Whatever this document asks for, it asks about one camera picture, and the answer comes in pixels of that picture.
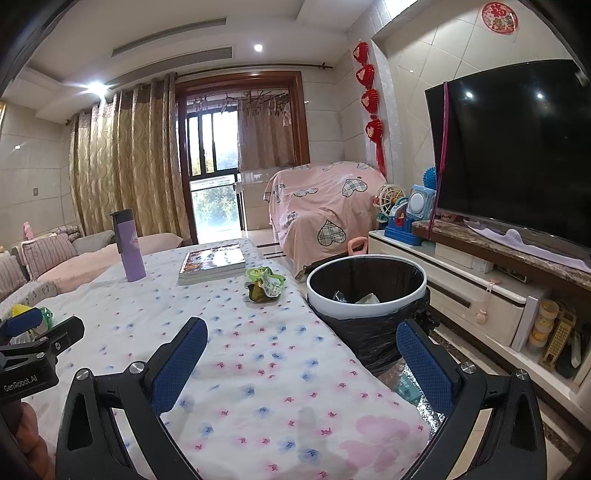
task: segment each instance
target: cabinet handle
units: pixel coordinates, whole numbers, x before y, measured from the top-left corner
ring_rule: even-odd
[[[439,293],[443,293],[446,297],[449,297],[453,301],[458,302],[460,305],[466,307],[467,309],[469,309],[470,305],[472,305],[472,302],[470,302],[470,300],[466,300],[464,297],[460,297],[457,293],[454,293],[448,290],[447,288],[442,287],[441,285],[437,285],[431,280],[427,280],[427,285],[433,288],[434,290],[437,290]]]

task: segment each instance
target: gold curtain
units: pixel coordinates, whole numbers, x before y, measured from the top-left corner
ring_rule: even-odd
[[[86,235],[132,208],[138,235],[190,238],[176,140],[174,76],[119,92],[72,117],[72,201]]]

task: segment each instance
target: small speaker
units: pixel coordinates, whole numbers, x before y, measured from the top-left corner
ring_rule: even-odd
[[[408,196],[406,215],[415,220],[427,220],[431,216],[436,191],[413,185]]]

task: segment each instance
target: marble countertop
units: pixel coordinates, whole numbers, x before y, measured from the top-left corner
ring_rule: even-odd
[[[413,223],[413,233],[426,238],[429,221],[425,220],[422,222]],[[587,291],[591,291],[591,275],[580,270],[576,270],[571,267],[566,267],[554,262],[544,260],[542,258],[534,257],[512,248],[506,247],[505,245],[498,244],[488,238],[478,235],[478,233],[470,230],[465,225],[458,225],[455,223],[447,223],[442,220],[435,220],[433,222],[433,233],[448,238],[453,238],[456,241],[464,242],[466,244],[473,245],[474,247],[482,248],[497,255],[528,264],[538,270],[555,275],[562,280],[571,282]]]

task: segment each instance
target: striped pillow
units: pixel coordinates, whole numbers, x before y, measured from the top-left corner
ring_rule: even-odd
[[[68,241],[67,233],[61,233],[23,244],[22,255],[31,272],[31,280],[36,280],[46,271],[75,257],[76,250]]]
[[[0,301],[27,283],[16,257],[0,255]]]

